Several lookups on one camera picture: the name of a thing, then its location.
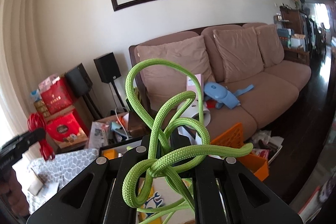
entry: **metal screw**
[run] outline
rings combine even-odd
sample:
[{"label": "metal screw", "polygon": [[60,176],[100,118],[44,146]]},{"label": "metal screw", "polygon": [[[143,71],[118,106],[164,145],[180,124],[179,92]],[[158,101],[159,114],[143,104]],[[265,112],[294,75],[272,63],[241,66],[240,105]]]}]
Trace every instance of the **metal screw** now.
[{"label": "metal screw", "polygon": [[146,147],[145,146],[138,146],[136,149],[135,149],[138,153],[143,153],[143,152],[146,152]]},{"label": "metal screw", "polygon": [[233,157],[227,157],[226,158],[226,162],[228,164],[235,164],[237,162],[237,160],[235,158],[233,158]]},{"label": "metal screw", "polygon": [[96,159],[97,164],[104,164],[107,161],[105,157],[99,157]]}]

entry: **red ribbon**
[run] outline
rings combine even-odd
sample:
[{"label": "red ribbon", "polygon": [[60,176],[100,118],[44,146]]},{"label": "red ribbon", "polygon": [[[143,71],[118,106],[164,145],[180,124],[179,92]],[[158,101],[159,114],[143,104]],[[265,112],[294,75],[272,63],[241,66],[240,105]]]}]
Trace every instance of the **red ribbon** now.
[{"label": "red ribbon", "polygon": [[[47,129],[47,125],[44,119],[38,113],[30,114],[27,125],[29,132],[33,132],[37,128],[43,128],[45,131]],[[53,160],[55,158],[55,153],[52,147],[47,143],[46,139],[39,141],[39,143],[40,153],[44,160]]]}]

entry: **wooden floor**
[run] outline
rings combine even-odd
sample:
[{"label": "wooden floor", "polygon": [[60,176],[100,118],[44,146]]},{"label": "wooden floor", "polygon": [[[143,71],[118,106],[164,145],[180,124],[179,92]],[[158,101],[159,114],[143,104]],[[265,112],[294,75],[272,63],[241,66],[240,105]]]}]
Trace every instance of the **wooden floor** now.
[{"label": "wooden floor", "polygon": [[285,140],[264,183],[287,204],[314,169],[335,114],[335,104],[327,98],[330,56],[328,48],[325,56],[311,59],[311,78],[298,100],[265,128]]}]

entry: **green rope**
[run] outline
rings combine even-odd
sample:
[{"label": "green rope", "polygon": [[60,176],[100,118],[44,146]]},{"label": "green rope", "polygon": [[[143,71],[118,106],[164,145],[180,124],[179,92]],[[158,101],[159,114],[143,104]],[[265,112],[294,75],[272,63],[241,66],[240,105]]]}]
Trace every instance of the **green rope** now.
[{"label": "green rope", "polygon": [[[168,215],[169,218],[177,210],[184,210],[191,208],[194,210],[194,199],[192,196],[192,185],[189,188],[186,187],[184,182],[179,177],[178,173],[184,172],[186,170],[192,169],[197,166],[207,155],[217,155],[222,157],[242,157],[249,154],[253,148],[251,143],[244,145],[240,149],[234,149],[230,147],[210,145],[210,136],[207,129],[203,123],[203,102],[199,100],[198,109],[199,109],[199,121],[192,118],[180,118],[181,114],[192,104],[195,100],[196,94],[193,91],[185,91],[178,95],[175,95],[173,98],[169,99],[157,113],[155,120],[145,111],[143,106],[140,104],[134,88],[133,81],[137,73],[143,70],[146,67],[153,65],[164,65],[173,69],[176,69],[185,75],[189,76],[197,90],[198,98],[202,98],[201,86],[195,77],[194,74],[181,67],[180,65],[163,60],[163,59],[149,59],[142,61],[136,64],[128,73],[126,77],[126,95],[127,98],[139,115],[139,117],[148,125],[152,130],[150,136],[150,144],[148,148],[148,159],[143,160],[137,163],[131,168],[131,170],[126,175],[126,178],[123,183],[122,195],[126,204],[132,208],[138,208],[138,211],[144,213],[155,213],[155,215],[147,218],[142,221],[141,224],[150,223],[156,218],[159,218],[163,215]],[[164,132],[161,130],[161,125],[166,115],[178,104],[185,101],[183,106],[176,112],[173,118],[170,120],[167,128]],[[179,126],[187,125],[194,128],[198,135],[201,137],[202,145],[192,145],[171,150],[168,139],[173,130]],[[162,147],[161,158],[156,159],[158,140]],[[192,158],[189,162],[172,167],[173,164],[187,159]],[[142,186],[142,189],[139,195],[136,195],[137,181],[142,173],[146,172],[146,177]],[[140,208],[148,199],[152,183],[154,178],[165,177],[169,186],[182,195],[182,199],[159,208],[155,209],[145,209]]]}]

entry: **curtain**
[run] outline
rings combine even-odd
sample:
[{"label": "curtain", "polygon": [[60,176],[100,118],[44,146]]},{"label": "curtain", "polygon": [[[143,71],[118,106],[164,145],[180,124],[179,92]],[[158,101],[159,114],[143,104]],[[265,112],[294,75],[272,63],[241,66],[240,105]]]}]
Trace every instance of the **curtain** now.
[{"label": "curtain", "polygon": [[[27,131],[27,118],[36,112],[30,92],[45,79],[34,30],[34,0],[0,0],[0,139]],[[28,159],[40,157],[34,145]]]}]

